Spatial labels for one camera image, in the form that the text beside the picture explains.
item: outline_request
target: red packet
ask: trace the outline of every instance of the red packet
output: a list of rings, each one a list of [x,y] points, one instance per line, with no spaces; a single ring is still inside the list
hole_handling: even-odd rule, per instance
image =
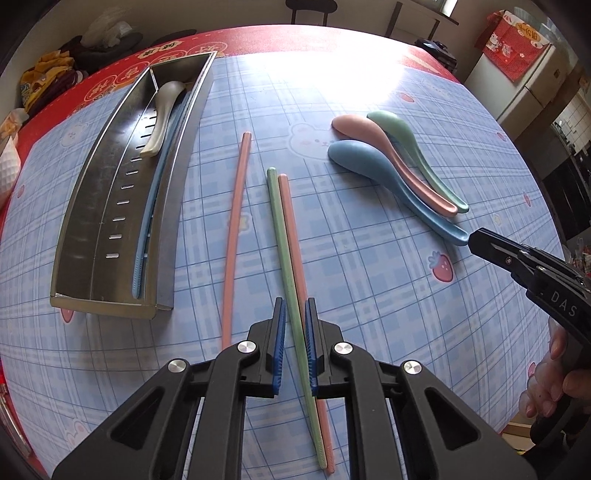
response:
[[[512,82],[527,72],[549,42],[533,27],[505,10],[484,48],[486,55]]]

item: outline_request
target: window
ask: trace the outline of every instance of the window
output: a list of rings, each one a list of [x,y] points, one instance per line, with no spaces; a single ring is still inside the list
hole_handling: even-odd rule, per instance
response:
[[[446,17],[450,17],[456,6],[457,0],[413,0],[414,2],[427,7],[429,10],[441,12]]]

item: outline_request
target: tiled wall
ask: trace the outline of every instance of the tiled wall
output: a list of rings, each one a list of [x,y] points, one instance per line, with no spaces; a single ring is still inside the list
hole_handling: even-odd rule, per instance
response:
[[[591,141],[591,108],[579,94],[575,95],[556,119],[562,120],[562,131],[577,152]]]

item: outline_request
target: chopstick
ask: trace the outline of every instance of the chopstick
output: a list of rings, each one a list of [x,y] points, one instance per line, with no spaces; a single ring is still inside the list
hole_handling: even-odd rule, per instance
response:
[[[223,275],[222,297],[222,350],[232,344],[232,312],[234,308],[234,273],[236,271],[236,253],[238,251],[238,230],[240,229],[240,215],[242,197],[246,183],[246,168],[248,156],[251,152],[252,133],[244,132],[238,156],[238,168],[234,182],[232,210],[230,211],[230,226],[228,230],[228,245],[226,247],[226,267]]]
[[[300,319],[300,308],[298,306],[296,294],[296,281],[291,267],[290,249],[287,241],[287,232],[285,230],[285,217],[283,215],[283,206],[281,205],[281,194],[279,192],[279,180],[277,170],[269,168],[267,170],[267,186],[269,188],[269,197],[271,199],[271,212],[273,214],[273,225],[275,227],[275,236],[277,237],[277,249],[279,250],[279,261],[281,264],[281,275],[283,277],[283,288],[287,298],[287,310],[290,315],[291,333],[294,338],[295,356],[297,358],[298,368],[300,370],[300,379],[306,408],[310,418],[310,427],[312,441],[316,449],[318,463],[322,470],[327,468],[326,453],[322,433],[320,431],[320,420],[316,409],[316,402],[312,396],[310,387],[310,373],[308,370],[308,354],[306,351],[306,340],[304,339],[304,329]]]
[[[283,205],[283,216],[285,217],[285,230],[287,232],[287,242],[289,244],[291,267],[294,273],[295,290],[297,292],[297,299],[300,306],[300,320],[302,329],[306,331],[305,327],[305,308],[306,300],[308,299],[308,291],[306,289],[306,278],[304,276],[304,264],[301,260],[300,244],[298,242],[296,215],[294,207],[291,202],[290,181],[287,175],[282,173],[279,175],[279,190],[281,193],[281,203]],[[328,405],[326,400],[316,399],[316,410],[318,411],[318,420],[320,422],[320,432],[322,434],[322,443],[324,444],[324,452],[326,455],[326,470],[329,474],[335,472],[335,456],[333,454],[332,441],[330,438],[330,426],[328,418]]]

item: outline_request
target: metal screw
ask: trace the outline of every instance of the metal screw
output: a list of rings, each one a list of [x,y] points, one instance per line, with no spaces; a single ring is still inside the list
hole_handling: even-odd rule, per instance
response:
[[[238,351],[240,353],[253,353],[256,350],[256,343],[250,340],[244,340],[238,344]]]
[[[421,370],[423,370],[421,364],[415,360],[409,360],[408,362],[404,362],[402,368],[404,368],[404,371],[409,375],[419,374],[421,373]]]
[[[339,355],[349,355],[353,351],[353,345],[347,342],[339,342],[335,345],[335,352]]]
[[[187,368],[187,364],[184,361],[182,361],[182,360],[172,360],[168,364],[168,371],[170,371],[170,372],[172,372],[174,374],[179,374],[185,368]]]

